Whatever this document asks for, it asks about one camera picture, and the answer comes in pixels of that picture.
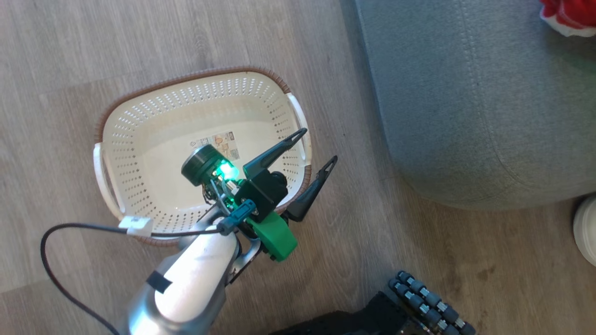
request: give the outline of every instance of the green led light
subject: green led light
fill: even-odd
[[[221,164],[218,167],[218,171],[221,172],[221,174],[223,174],[223,178],[226,179],[226,180],[236,179],[236,178],[238,178],[238,175],[240,174],[240,172],[238,171],[238,169],[236,169],[229,162],[226,162],[224,164]]]

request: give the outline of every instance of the gray fabric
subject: gray fabric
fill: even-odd
[[[468,209],[596,191],[596,39],[538,0],[356,0],[392,159],[423,196]]]

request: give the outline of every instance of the plastic basket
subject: plastic basket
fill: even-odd
[[[274,73],[247,67],[197,73],[127,95],[106,111],[98,123],[95,176],[118,220],[146,216],[154,220],[154,232],[188,231],[210,207],[201,188],[180,172],[197,147],[213,144],[241,170],[302,127],[308,126],[298,101]],[[282,210],[310,182],[309,134],[270,170],[288,180]]]

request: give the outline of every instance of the wooden floor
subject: wooden floor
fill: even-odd
[[[594,333],[596,268],[573,241],[575,202],[480,213],[414,194],[390,165],[356,14],[339,0],[0,0],[0,333],[107,333],[52,286],[38,250],[57,222],[117,224],[93,173],[95,122],[127,92],[245,64],[290,85],[315,167],[340,161],[306,222],[292,225],[297,250],[281,264],[255,261],[227,289],[212,334],[355,311],[399,269],[482,334]],[[174,249],[63,231],[49,252],[65,286],[116,322]]]

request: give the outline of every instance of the blue connector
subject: blue connector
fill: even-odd
[[[234,231],[234,228],[244,222],[249,215],[257,209],[257,205],[250,199],[243,202],[238,208],[229,214],[228,217],[218,223],[218,229],[224,236],[229,235]]]

